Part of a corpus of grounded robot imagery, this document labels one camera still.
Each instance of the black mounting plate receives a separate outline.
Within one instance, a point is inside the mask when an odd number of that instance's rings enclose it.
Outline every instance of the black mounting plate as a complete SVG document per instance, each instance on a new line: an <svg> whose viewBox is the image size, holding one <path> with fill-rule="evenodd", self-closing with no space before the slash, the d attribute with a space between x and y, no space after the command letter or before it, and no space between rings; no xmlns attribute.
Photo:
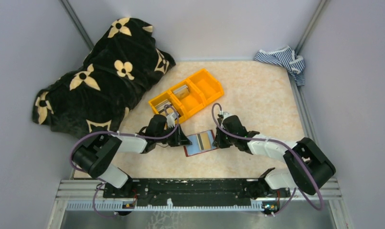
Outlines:
<svg viewBox="0 0 385 229"><path fill-rule="evenodd" d="M257 178L227 179L155 179L134 178L121 189L106 184L104 198L133 198L138 195L138 206L166 206L171 198L173 206L250 206L251 193L258 187ZM289 191L280 189L280 197L289 197ZM277 193L267 197L276 198Z"/></svg>

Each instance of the metal frame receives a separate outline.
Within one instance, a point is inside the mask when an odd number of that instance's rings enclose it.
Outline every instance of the metal frame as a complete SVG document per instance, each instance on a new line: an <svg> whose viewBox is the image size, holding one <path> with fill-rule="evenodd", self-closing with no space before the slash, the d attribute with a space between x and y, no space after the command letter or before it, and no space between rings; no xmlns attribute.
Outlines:
<svg viewBox="0 0 385 229"><path fill-rule="evenodd" d="M94 47L93 42L88 36L85 28L83 27L81 21L77 17L73 7L70 5L69 0L59 0L72 20L73 24L76 26L78 32L80 33L82 39L85 41L88 48L91 50ZM326 9L330 0L321 0L319 5L312 16L301 40L299 41L295 51L297 54L300 54L302 48L304 47L306 41L308 40L310 34L316 27L319 18L322 12ZM292 78L290 78L292 92L295 98L295 102L297 104L299 117L302 123L302 127L304 130L305 136L312 138L316 143L318 143L318 139L316 137L313 123L308 111L308 107L305 101L305 97L301 88L298 88ZM89 205L84 207L79 205L79 203L84 203L92 201L93 195L96 191L96 186L100 182L97 180L62 180L59 186L59 189L56 194L55 202L53 205L53 210L51 213L51 217L49 219L48 228L49 229L59 229L61 227L62 221L64 219L64 212L66 211L67 206L70 206L71 210L79 209L90 209ZM332 219L334 220L334 224L338 229L352 229L353 225L351 223L347 208L342 198L342 194L340 192L339 184L335 178L332 178L321 188L322 196L325 200L329 202ZM101 204L98 208L99 210L113 210L113 208L106 208L104 206L105 203L118 203L118 201L123 202L132 202L132 199L123 198L123 199L105 199L102 197L103 191L99 191L96 196L96 203ZM316 196L309 196L311 200L317 200ZM266 201L266 200L274 200L274 198L258 198L256 201ZM293 198L294 201L304 200L299 193ZM169 210L175 209L172 205L168 205L166 209L160 208L141 208L138 210Z"/></svg>

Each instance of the orange plastic bin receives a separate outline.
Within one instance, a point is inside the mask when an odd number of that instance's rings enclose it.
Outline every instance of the orange plastic bin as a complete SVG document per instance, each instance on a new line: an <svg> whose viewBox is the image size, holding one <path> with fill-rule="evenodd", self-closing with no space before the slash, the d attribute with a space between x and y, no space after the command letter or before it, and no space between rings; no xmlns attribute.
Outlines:
<svg viewBox="0 0 385 229"><path fill-rule="evenodd" d="M189 94L182 99L178 99L173 91L183 85L187 85ZM219 83L219 81L217 81L206 69L201 69L187 79L174 85L169 90L151 99L149 105L152 107L155 114L159 114L159 111L156 110L155 107L164 100L169 100L180 115L180 123L183 123L222 95L224 95L224 89L222 88L221 83Z"/></svg>

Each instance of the colorful card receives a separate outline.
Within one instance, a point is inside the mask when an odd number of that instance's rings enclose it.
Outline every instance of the colorful card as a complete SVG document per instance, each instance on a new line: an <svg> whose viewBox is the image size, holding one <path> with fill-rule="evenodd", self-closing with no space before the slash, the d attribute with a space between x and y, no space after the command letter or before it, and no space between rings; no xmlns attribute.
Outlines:
<svg viewBox="0 0 385 229"><path fill-rule="evenodd" d="M190 135L187 136L187 138L192 142L192 144L184 146L185 156L193 156L217 149L217 147L212 145L215 139L212 130Z"/></svg>

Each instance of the card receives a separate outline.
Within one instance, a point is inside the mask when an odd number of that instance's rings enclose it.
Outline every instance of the card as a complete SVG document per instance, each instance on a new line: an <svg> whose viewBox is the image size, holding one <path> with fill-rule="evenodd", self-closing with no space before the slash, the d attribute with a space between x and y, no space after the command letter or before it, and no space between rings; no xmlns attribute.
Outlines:
<svg viewBox="0 0 385 229"><path fill-rule="evenodd" d="M215 136L212 130L207 130L198 134L187 136L191 145L184 146L185 156L193 156L217 149L213 146Z"/></svg>
<svg viewBox="0 0 385 229"><path fill-rule="evenodd" d="M197 134L197 140L201 151L211 149L208 132Z"/></svg>
<svg viewBox="0 0 385 229"><path fill-rule="evenodd" d="M183 99L185 97L187 97L189 94L190 94L190 91L188 90L188 86L187 85L183 85L179 88L177 88L176 90L173 91L173 94L179 99Z"/></svg>

